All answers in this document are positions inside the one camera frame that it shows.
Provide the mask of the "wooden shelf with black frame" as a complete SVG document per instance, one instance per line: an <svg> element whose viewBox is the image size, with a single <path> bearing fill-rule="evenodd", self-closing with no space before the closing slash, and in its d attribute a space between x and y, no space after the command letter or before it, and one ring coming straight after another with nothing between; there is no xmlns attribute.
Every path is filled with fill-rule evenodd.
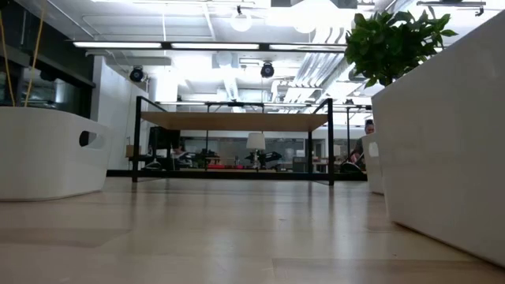
<svg viewBox="0 0 505 284"><path fill-rule="evenodd" d="M149 121L169 130L205 131L266 131L312 132L324 123L331 124L330 114L265 114L265 113L210 113L168 112L143 96L136 97L132 182L140 176L140 122Z"/></svg>

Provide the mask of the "white shade table lamp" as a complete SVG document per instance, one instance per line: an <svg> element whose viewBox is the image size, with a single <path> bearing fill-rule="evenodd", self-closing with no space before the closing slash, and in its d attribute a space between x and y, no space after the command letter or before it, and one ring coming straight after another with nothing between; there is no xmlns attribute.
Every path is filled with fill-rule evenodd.
<svg viewBox="0 0 505 284"><path fill-rule="evenodd" d="M266 149L265 136L263 133L250 133L248 135L246 147L252 150L253 154L253 168L256 170L260 169L259 154L260 151Z"/></svg>

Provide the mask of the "black monitor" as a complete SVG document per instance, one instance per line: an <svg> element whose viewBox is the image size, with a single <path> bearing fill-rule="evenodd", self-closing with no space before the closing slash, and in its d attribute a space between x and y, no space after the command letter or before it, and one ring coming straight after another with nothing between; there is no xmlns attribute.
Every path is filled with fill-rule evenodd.
<svg viewBox="0 0 505 284"><path fill-rule="evenodd" d="M180 147L181 131L165 129L161 126L150 128L148 145L156 150Z"/></svg>

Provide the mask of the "long linear ceiling light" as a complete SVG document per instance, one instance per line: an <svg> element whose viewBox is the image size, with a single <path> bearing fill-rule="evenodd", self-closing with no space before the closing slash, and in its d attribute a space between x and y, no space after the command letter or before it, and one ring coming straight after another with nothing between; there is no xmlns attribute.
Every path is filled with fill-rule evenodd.
<svg viewBox="0 0 505 284"><path fill-rule="evenodd" d="M345 44L315 43L225 43L225 42L127 42L127 41L73 41L77 48L86 50L180 50L180 51L259 51L344 53Z"/></svg>

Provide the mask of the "white plastic basket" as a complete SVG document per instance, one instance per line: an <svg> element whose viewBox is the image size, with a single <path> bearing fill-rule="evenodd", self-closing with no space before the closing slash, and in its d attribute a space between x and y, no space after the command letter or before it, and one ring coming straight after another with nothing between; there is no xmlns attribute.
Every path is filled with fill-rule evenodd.
<svg viewBox="0 0 505 284"><path fill-rule="evenodd" d="M505 268L505 10L372 110L390 220Z"/></svg>
<svg viewBox="0 0 505 284"><path fill-rule="evenodd" d="M60 110L0 106L0 201L39 201L102 189L112 132Z"/></svg>
<svg viewBox="0 0 505 284"><path fill-rule="evenodd" d="M362 143L368 188L372 193L383 195L383 176L376 134L371 133L363 136Z"/></svg>

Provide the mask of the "person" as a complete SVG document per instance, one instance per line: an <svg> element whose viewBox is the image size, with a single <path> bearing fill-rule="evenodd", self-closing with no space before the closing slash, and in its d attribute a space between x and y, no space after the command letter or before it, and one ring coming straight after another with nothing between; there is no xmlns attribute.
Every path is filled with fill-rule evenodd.
<svg viewBox="0 0 505 284"><path fill-rule="evenodd" d="M375 126L372 119L368 119L365 122L365 135L369 135L375 132ZM362 171L365 171L365 154L362 138L357 140L357 143L351 153L350 161L358 166Z"/></svg>
<svg viewBox="0 0 505 284"><path fill-rule="evenodd" d="M186 151L184 145L179 145L177 148L172 149L172 157L174 159L191 159L193 157L193 153Z"/></svg>

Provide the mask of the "green potted plant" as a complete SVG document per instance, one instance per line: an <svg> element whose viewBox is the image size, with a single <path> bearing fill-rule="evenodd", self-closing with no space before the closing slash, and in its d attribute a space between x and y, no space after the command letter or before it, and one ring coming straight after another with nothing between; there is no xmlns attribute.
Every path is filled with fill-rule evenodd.
<svg viewBox="0 0 505 284"><path fill-rule="evenodd" d="M346 32L345 59L366 79L365 87L386 87L445 48L443 39L458 34L446 27L450 19L448 13L440 18L426 12L418 18L403 11L357 13Z"/></svg>

